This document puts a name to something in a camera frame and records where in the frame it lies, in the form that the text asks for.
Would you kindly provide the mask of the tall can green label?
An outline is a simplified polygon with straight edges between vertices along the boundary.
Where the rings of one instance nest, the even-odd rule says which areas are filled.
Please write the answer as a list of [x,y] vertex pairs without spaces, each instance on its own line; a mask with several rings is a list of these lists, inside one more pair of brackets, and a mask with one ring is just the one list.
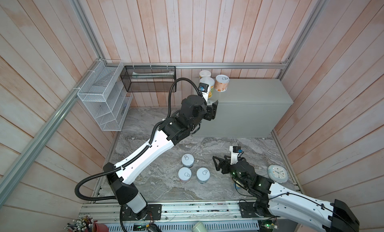
[[208,98],[211,98],[214,91],[215,80],[211,77],[202,77],[200,79],[200,83],[209,85],[210,90],[208,93]]

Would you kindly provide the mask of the orange can pull tab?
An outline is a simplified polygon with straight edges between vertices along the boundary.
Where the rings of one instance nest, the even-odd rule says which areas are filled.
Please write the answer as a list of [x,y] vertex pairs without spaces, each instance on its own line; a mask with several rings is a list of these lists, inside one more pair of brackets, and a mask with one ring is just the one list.
[[228,88],[230,78],[226,75],[217,75],[215,80],[214,89],[217,92],[225,92]]

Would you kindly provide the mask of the yellow can white lid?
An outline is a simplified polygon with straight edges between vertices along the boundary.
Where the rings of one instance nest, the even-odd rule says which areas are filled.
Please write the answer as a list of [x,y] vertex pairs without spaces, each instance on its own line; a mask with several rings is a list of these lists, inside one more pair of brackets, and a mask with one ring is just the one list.
[[202,70],[199,72],[199,78],[202,79],[202,78],[210,78],[212,76],[212,73],[208,70]]

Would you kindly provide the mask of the silver can pull tab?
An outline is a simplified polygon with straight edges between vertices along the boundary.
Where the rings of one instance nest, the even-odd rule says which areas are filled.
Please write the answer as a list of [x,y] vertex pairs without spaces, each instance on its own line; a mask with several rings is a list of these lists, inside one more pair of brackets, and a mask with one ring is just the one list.
[[192,168],[194,165],[195,159],[191,154],[184,154],[181,158],[181,162],[184,167]]

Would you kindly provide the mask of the pink can white lid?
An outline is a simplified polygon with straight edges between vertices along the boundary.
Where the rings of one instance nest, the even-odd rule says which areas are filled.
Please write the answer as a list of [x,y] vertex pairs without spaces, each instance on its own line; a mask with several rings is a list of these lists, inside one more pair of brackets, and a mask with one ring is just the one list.
[[180,182],[188,183],[192,177],[191,169],[187,168],[187,167],[180,168],[178,171],[178,177],[179,177]]

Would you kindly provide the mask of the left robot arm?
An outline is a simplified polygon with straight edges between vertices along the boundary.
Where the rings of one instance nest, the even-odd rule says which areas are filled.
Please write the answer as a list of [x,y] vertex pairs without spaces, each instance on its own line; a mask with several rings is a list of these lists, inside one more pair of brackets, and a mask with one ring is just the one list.
[[[121,212],[130,209],[138,220],[147,216],[148,202],[135,186],[135,179],[161,154],[195,134],[200,129],[202,120],[211,121],[217,113],[218,102],[208,103],[211,90],[208,84],[196,85],[188,78],[179,78],[172,83],[170,91],[180,81],[190,83],[196,94],[183,99],[181,108],[175,113],[168,110],[165,120],[154,125],[149,140],[130,156],[116,164],[107,163],[102,173],[81,180],[75,187],[75,195],[79,199],[94,202],[116,199],[121,206]],[[107,177],[113,196],[88,197],[80,192],[82,185],[100,177]]]

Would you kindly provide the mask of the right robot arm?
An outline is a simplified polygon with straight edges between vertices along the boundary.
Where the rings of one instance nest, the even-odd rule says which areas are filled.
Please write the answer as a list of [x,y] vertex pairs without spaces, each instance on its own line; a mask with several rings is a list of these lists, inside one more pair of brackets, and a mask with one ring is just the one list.
[[214,156],[213,161],[217,171],[229,174],[237,187],[256,199],[254,209],[259,216],[286,218],[317,232],[357,232],[360,229],[359,220],[343,201],[322,201],[292,191],[258,175],[245,159],[234,165],[229,156]]

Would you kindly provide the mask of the blue can pull tab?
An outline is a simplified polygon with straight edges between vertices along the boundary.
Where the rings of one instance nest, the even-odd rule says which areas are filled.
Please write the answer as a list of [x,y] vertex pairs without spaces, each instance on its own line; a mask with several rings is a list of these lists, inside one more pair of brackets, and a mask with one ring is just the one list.
[[200,184],[205,184],[211,177],[210,171],[207,168],[199,168],[197,170],[197,180]]

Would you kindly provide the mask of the grey metal cabinet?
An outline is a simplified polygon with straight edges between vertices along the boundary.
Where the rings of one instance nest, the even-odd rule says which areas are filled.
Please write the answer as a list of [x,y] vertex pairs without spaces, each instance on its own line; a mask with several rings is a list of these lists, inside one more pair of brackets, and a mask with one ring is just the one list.
[[203,120],[200,138],[266,138],[293,100],[278,79],[231,79],[225,92],[214,91],[217,114]]

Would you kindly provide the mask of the white round clock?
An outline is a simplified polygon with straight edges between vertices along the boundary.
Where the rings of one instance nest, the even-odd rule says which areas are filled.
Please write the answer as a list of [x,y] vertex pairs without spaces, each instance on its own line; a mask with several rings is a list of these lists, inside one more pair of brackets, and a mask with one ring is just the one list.
[[271,180],[280,184],[286,183],[289,179],[289,173],[287,170],[279,165],[270,165],[267,172]]

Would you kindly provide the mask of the black mesh basket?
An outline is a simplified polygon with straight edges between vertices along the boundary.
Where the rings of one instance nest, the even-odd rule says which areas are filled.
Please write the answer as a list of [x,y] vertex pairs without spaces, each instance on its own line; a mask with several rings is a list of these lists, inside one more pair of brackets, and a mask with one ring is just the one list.
[[129,93],[169,92],[177,79],[174,66],[124,66],[120,78]]

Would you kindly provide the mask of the white cup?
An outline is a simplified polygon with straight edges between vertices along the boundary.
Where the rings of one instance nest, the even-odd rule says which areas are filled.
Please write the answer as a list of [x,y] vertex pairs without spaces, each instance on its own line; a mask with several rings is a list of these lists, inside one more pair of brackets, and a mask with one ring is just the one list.
[[202,222],[198,222],[193,226],[192,232],[208,232],[208,230]]

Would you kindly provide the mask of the aluminium mounting rail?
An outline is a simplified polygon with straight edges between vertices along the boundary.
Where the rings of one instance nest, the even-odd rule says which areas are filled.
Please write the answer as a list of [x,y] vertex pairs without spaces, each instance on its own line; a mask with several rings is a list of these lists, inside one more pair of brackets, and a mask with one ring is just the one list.
[[[239,200],[232,201],[173,201],[148,202],[148,206],[161,205],[160,219],[156,222],[208,222],[208,221],[245,221],[239,206]],[[91,216],[94,220],[108,224],[118,223],[121,206],[116,201],[106,203],[83,204],[79,215]]]

